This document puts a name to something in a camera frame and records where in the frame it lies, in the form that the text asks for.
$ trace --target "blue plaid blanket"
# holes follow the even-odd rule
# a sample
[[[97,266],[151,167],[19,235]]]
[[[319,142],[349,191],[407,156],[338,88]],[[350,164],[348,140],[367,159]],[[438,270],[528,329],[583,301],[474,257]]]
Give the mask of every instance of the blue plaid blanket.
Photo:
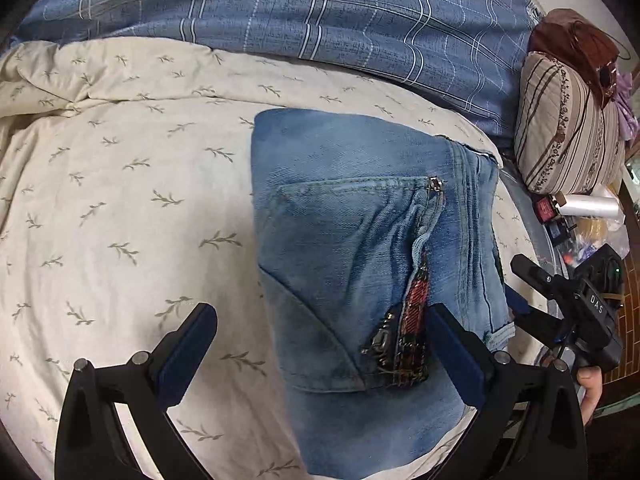
[[[161,36],[354,68],[511,145],[530,0],[40,0],[17,41]]]

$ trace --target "finger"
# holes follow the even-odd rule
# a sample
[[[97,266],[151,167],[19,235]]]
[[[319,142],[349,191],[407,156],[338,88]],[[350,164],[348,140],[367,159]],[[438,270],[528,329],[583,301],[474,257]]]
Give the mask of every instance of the finger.
[[[577,373],[577,379],[585,389],[580,412],[582,414],[582,423],[586,424],[593,415],[602,395],[602,371],[597,366],[580,368]]]

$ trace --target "bed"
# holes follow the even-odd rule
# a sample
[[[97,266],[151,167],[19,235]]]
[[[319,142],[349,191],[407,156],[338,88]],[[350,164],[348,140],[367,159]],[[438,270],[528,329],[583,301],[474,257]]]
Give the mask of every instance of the bed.
[[[36,4],[0,59],[0,420],[38,478],[53,476],[74,360],[124,362],[197,301],[216,307],[220,329],[170,410],[176,427],[214,478],[306,478],[255,272],[253,118],[273,107],[366,114],[502,160],[537,18],[530,0],[508,1]],[[506,282],[553,311],[508,271],[522,252],[562,272],[508,162],[494,231]],[[509,350],[533,363],[540,345],[518,332]],[[472,415],[428,455],[373,476],[428,471]]]

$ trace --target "bag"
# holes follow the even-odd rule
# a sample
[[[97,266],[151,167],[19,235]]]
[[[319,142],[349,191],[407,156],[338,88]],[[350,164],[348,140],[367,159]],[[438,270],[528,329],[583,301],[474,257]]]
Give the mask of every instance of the bag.
[[[575,70],[543,54],[527,54],[514,149],[524,183],[534,193],[606,186],[625,156],[616,104],[601,110]]]
[[[604,108],[616,88],[620,52],[609,37],[573,9],[554,9],[529,37],[529,52],[545,52],[573,68]]]

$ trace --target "folded blue jeans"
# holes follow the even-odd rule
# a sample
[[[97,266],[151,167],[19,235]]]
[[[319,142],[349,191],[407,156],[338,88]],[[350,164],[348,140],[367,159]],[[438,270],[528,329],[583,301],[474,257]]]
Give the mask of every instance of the folded blue jeans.
[[[490,350],[506,345],[497,179],[491,155],[400,124],[256,116],[257,261],[309,473],[355,480],[407,464],[459,422],[465,406],[433,354],[426,380],[396,386],[367,348],[390,309],[404,312],[422,265],[427,304],[444,303]]]

